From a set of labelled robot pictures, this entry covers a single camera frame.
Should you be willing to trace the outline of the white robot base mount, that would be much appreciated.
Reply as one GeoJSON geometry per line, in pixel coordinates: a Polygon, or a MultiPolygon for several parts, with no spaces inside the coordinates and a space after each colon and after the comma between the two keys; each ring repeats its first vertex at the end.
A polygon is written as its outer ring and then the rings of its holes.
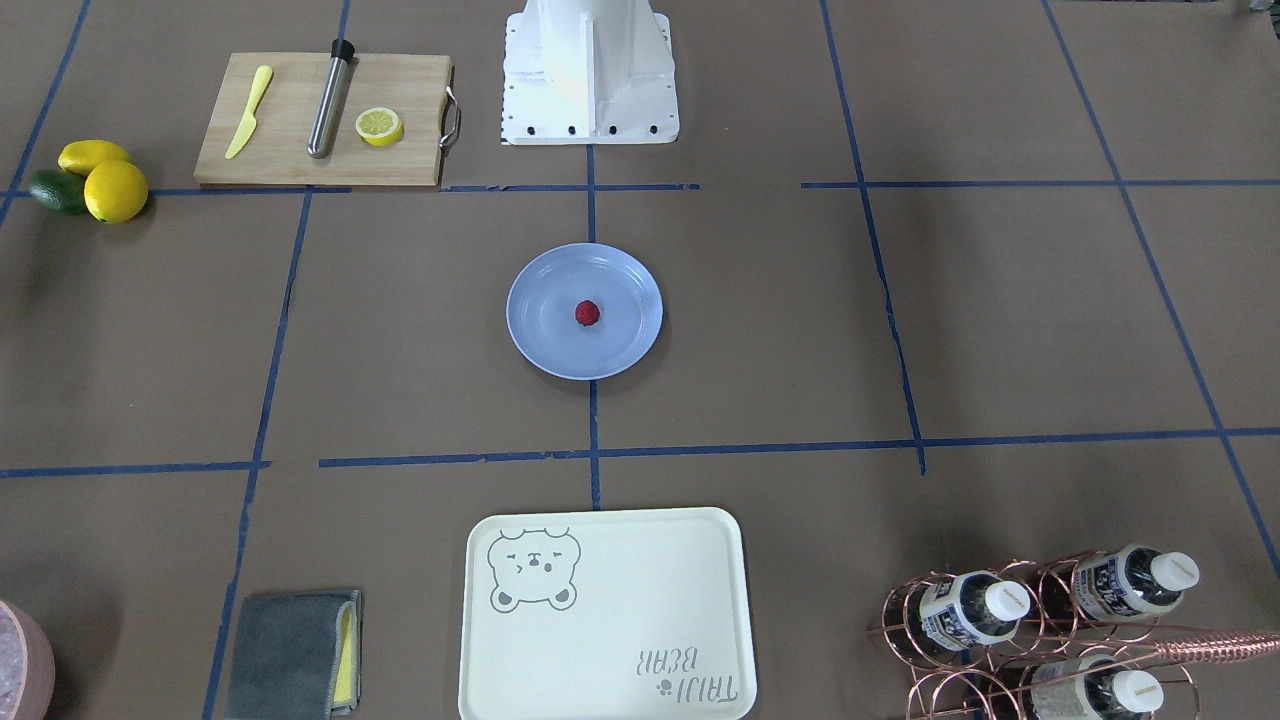
{"type": "Polygon", "coordinates": [[[527,1],[503,37],[503,145],[678,140],[673,33],[650,3],[527,1]]]}

